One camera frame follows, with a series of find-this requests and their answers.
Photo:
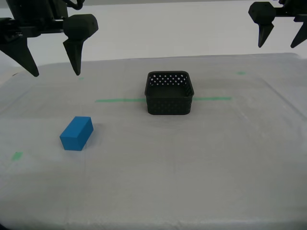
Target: black basket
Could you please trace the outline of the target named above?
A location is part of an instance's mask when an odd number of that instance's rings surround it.
[[[187,72],[155,71],[148,74],[145,96],[150,114],[188,114],[193,95],[193,87]]]

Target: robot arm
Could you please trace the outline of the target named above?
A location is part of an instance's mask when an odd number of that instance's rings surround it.
[[[98,30],[98,23],[91,14],[68,17],[67,7],[79,10],[84,0],[77,0],[77,4],[70,0],[6,1],[14,19],[0,18],[0,50],[37,77],[38,69],[27,38],[64,32],[68,37],[64,47],[75,73],[79,75],[83,43]]]
[[[254,2],[248,11],[254,23],[259,25],[259,47],[262,47],[270,35],[275,17],[294,17],[295,22],[303,22],[291,48],[307,39],[307,0],[279,0],[279,3],[283,7],[274,8],[269,2]]]

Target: blue block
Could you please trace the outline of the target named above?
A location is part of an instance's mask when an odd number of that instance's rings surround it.
[[[81,151],[93,130],[89,116],[76,116],[59,138],[65,150]]]

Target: green tape marker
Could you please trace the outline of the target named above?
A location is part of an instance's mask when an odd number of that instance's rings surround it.
[[[18,161],[23,156],[23,152],[15,152],[12,157],[12,161]]]
[[[230,101],[231,97],[193,97],[194,101]]]
[[[96,100],[95,102],[105,102],[105,103],[113,103],[113,102],[146,102],[146,99],[145,98],[135,98],[135,99],[129,99],[129,98],[101,99],[101,100]]]
[[[194,97],[194,101],[230,101],[231,97]],[[115,102],[146,102],[146,98],[117,98],[117,99],[99,99],[97,103],[115,103]]]
[[[244,71],[237,72],[237,75],[245,75],[245,74],[246,74],[246,72],[244,72]]]

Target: black plastic basket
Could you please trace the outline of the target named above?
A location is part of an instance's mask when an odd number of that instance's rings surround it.
[[[153,115],[185,115],[191,110],[194,90],[184,71],[155,71],[148,74],[145,96]]]

